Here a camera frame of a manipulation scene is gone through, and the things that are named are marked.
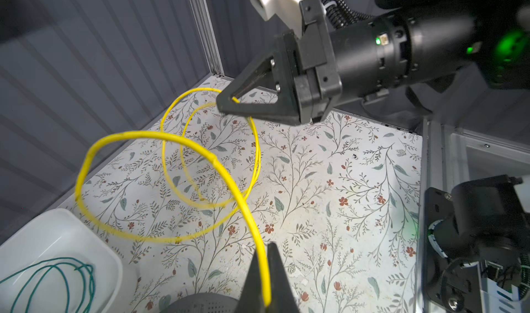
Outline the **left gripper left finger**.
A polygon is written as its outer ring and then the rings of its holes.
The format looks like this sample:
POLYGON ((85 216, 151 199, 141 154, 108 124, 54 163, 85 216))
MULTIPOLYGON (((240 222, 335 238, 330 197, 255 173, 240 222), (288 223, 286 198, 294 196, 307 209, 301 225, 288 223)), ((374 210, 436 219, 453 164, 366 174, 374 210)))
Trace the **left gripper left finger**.
POLYGON ((255 252, 234 313, 264 313, 258 255, 255 252))

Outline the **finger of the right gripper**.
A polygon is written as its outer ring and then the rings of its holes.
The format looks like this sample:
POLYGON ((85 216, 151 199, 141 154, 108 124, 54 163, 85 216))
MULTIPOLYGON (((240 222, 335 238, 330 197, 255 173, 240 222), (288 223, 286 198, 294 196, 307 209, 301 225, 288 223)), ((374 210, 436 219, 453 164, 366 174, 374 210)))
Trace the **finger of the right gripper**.
POLYGON ((217 97, 219 106, 237 106, 252 89, 271 83, 277 93, 280 105, 297 106, 294 76, 296 61, 296 36, 288 30, 274 37, 273 42, 260 52, 242 72, 217 97))
POLYGON ((225 93, 216 98, 218 110, 223 114, 251 117, 284 125, 300 125, 297 103, 289 96, 279 96, 274 103, 237 103, 225 93))

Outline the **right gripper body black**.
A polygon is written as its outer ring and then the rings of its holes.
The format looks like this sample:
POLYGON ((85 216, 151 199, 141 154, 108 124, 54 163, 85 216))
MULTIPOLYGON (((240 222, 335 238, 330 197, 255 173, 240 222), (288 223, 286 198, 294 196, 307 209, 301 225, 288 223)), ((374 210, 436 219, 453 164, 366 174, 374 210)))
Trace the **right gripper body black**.
POLYGON ((323 121, 342 94, 321 0, 300 3, 302 35, 289 34, 294 116, 291 125, 323 121))

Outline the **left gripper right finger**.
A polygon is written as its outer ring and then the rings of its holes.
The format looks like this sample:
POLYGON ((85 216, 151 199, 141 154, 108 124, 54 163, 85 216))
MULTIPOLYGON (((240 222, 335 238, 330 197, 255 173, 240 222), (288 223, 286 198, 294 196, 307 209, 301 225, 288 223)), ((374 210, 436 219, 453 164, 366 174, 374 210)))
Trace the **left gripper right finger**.
POLYGON ((284 269, 280 251, 275 243, 268 244, 267 259, 271 276, 272 299, 266 312, 298 313, 298 306, 284 269))

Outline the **grey perforated cable spool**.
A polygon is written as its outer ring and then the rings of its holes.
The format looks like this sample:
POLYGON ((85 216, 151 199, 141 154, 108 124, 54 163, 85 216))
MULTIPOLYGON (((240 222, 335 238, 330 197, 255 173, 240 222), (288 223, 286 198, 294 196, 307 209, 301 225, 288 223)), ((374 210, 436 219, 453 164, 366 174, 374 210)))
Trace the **grey perforated cable spool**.
POLYGON ((161 313, 231 313, 238 300, 230 296, 214 293, 199 293, 178 299, 161 313))

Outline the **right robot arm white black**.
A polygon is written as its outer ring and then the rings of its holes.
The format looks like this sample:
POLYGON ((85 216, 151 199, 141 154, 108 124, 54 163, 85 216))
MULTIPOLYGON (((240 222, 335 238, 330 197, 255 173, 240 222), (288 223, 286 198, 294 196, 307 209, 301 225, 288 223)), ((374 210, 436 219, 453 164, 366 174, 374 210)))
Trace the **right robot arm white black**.
POLYGON ((529 88, 529 0, 250 0, 288 27, 216 99, 223 114, 284 125, 323 121, 335 107, 426 83, 444 92, 476 64, 495 89, 529 88))

